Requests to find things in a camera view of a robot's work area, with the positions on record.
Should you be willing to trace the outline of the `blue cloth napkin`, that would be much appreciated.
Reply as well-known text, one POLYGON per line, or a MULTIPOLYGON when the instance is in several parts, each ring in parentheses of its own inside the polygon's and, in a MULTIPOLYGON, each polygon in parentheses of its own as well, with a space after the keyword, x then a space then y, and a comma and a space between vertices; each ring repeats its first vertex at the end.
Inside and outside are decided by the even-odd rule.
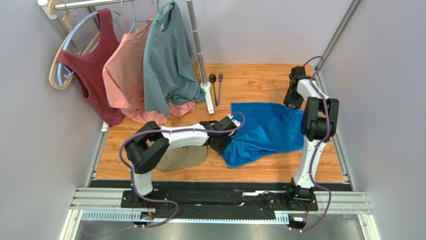
POLYGON ((230 168, 303 149, 302 110, 270 102, 233 102, 231 112, 243 113, 245 123, 222 155, 230 168))

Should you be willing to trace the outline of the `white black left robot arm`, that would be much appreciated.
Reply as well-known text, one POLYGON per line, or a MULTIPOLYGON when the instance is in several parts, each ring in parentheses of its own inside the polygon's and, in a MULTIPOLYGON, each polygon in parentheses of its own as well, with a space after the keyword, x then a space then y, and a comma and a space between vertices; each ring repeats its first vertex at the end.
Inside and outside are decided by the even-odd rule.
POLYGON ((141 196, 153 191, 152 171, 163 172, 187 169, 203 163, 208 149, 221 155, 245 121, 233 114, 220 121, 201 121, 192 126, 163 127, 147 122, 121 145, 127 159, 132 188, 141 196))

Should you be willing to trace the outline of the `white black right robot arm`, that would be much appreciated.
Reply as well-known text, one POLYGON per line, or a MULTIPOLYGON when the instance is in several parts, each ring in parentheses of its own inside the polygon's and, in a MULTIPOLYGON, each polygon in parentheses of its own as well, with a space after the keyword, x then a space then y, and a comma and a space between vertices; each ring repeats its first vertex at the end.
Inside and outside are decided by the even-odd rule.
POLYGON ((293 67, 289 80, 283 103, 296 110, 305 103, 305 108, 300 125, 302 156, 288 195, 290 199, 309 202, 314 198, 315 174, 321 154, 337 131, 340 101, 322 92, 303 66, 293 67))

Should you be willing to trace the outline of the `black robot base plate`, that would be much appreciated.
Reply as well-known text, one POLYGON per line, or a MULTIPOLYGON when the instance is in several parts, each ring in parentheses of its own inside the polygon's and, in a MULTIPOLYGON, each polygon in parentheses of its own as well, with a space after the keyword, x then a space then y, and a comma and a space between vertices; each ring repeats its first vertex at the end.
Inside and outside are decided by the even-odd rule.
POLYGON ((159 209, 173 209, 174 201, 179 206, 257 206, 259 209, 271 211, 312 211, 319 210, 316 199, 307 204, 300 200, 287 202, 286 192, 245 192, 240 190, 154 190, 146 198, 163 200, 160 203, 150 203, 143 200, 133 190, 125 190, 120 206, 122 208, 148 208, 156 206, 159 209))

